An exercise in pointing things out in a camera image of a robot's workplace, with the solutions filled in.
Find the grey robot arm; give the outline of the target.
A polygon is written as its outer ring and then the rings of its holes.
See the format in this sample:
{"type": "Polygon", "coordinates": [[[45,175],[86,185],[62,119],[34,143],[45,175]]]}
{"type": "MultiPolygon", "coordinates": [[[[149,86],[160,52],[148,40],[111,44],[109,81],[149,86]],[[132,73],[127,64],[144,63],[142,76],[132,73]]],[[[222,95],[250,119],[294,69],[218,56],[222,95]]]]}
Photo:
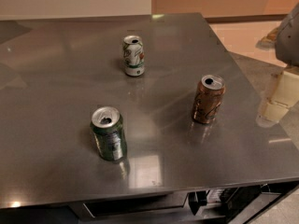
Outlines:
{"type": "Polygon", "coordinates": [[[287,66],[271,75],[265,89],[256,118],[263,128],[279,123],[299,101],[299,4],[278,27],[275,52],[287,66]]]}

